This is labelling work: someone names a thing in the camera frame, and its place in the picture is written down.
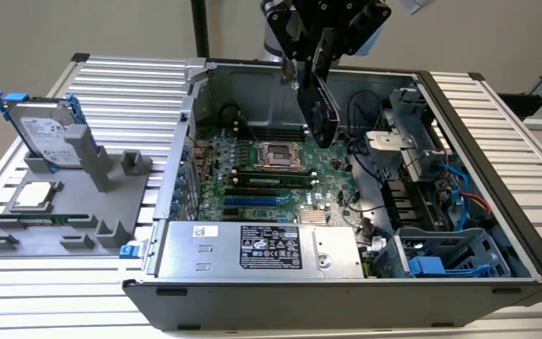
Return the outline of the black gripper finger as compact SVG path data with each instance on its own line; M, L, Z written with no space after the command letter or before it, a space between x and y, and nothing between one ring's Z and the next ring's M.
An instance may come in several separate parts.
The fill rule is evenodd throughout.
M317 16L322 1L266 1L268 35L265 48L282 64L304 63L305 69L320 71L320 39Z
M384 1L322 1L322 66L353 56L390 17Z

